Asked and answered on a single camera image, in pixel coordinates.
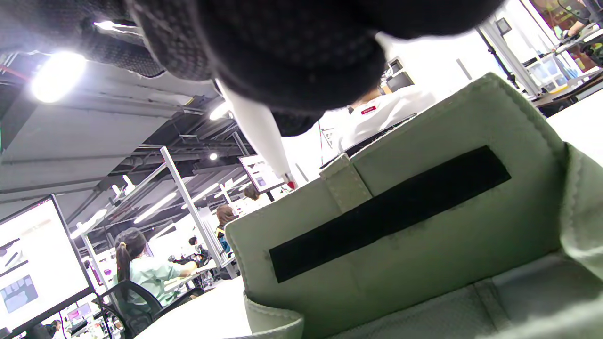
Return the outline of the person's right hand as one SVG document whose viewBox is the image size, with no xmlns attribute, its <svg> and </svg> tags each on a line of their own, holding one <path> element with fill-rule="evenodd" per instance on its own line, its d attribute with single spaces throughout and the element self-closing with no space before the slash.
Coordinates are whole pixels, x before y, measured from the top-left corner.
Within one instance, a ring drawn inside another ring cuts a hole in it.
<svg viewBox="0 0 603 339">
<path fill-rule="evenodd" d="M 454 36 L 500 0 L 3 0 L 2 52 L 72 51 L 152 79 L 219 80 L 283 137 L 377 85 L 375 35 Z"/>
</svg>

